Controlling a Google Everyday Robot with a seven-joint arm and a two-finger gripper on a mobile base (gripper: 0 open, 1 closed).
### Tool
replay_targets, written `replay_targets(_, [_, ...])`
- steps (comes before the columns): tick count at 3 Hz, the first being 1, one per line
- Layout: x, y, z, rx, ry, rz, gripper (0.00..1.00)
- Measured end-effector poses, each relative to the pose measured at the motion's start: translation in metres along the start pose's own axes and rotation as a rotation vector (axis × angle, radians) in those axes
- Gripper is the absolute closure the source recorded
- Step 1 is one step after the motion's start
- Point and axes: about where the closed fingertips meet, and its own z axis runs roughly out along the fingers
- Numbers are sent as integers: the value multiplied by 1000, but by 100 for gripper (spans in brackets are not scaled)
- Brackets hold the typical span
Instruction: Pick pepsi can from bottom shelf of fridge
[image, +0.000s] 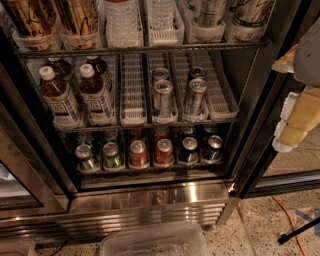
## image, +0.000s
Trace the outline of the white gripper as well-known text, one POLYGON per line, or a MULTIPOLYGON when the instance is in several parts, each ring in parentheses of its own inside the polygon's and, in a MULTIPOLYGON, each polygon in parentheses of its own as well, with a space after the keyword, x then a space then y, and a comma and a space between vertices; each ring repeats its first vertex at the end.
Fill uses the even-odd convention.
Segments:
MULTIPOLYGON (((279 73, 293 73, 293 62, 298 45, 294 45, 271 69, 279 73)), ((290 92, 286 97, 272 146, 279 153, 294 149, 320 123, 320 88, 311 87, 300 94, 290 92)))

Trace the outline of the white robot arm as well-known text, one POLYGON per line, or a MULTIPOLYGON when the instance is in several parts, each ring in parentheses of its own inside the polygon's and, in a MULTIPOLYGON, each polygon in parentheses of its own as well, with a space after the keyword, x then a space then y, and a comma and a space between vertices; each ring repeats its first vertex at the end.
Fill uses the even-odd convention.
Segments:
POLYGON ((320 123, 320 18, 300 41, 272 69, 292 73, 306 85, 301 93, 290 92, 286 97, 278 122, 273 148, 280 153, 290 152, 320 123))

